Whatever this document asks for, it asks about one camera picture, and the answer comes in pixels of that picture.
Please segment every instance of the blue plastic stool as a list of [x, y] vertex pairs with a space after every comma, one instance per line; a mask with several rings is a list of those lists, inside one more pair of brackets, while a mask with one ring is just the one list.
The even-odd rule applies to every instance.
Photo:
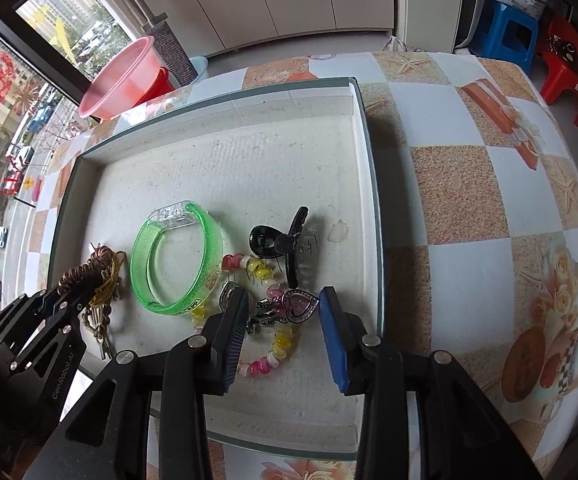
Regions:
[[[520, 26], [528, 28], [531, 33], [528, 48], [517, 37]], [[485, 0], [469, 48], [480, 57], [511, 61], [528, 74], [537, 41], [537, 20], [501, 2]]]

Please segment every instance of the metal screw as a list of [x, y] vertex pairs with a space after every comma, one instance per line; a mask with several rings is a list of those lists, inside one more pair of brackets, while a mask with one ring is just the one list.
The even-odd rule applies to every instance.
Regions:
[[131, 350], [122, 350], [122, 352], [115, 356], [115, 360], [121, 365], [128, 364], [133, 361], [133, 352]]
[[447, 365], [452, 361], [453, 358], [451, 357], [451, 354], [449, 354], [448, 352], [440, 350], [434, 354], [434, 359], [435, 362], [440, 365]]
[[375, 334], [364, 334], [362, 336], [362, 344], [364, 346], [377, 346], [381, 342], [382, 342], [382, 339], [380, 339]]
[[187, 344], [191, 348], [202, 348], [207, 344], [207, 338], [203, 335], [192, 335], [188, 340]]

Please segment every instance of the clear plastic clasp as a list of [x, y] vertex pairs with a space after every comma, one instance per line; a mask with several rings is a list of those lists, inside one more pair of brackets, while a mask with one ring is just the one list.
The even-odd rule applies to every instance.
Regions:
[[175, 204], [165, 205], [151, 213], [149, 220], [156, 222], [166, 230], [197, 224], [198, 221], [195, 215], [186, 209], [186, 205], [190, 202], [190, 200], [184, 200]]

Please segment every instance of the stain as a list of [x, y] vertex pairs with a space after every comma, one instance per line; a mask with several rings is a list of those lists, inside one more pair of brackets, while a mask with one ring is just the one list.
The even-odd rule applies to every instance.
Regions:
[[331, 228], [331, 231], [329, 231], [329, 234], [326, 236], [326, 239], [335, 244], [339, 244], [340, 242], [346, 240], [348, 235], [349, 226], [341, 220], [338, 220], [338, 222], [333, 224], [333, 227]]

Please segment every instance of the palm tree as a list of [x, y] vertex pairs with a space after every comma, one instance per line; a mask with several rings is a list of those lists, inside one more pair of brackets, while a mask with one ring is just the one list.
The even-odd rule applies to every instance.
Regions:
[[18, 115], [27, 113], [40, 98], [40, 82], [34, 79], [27, 81], [21, 89], [14, 92], [13, 98], [16, 100], [14, 112]]

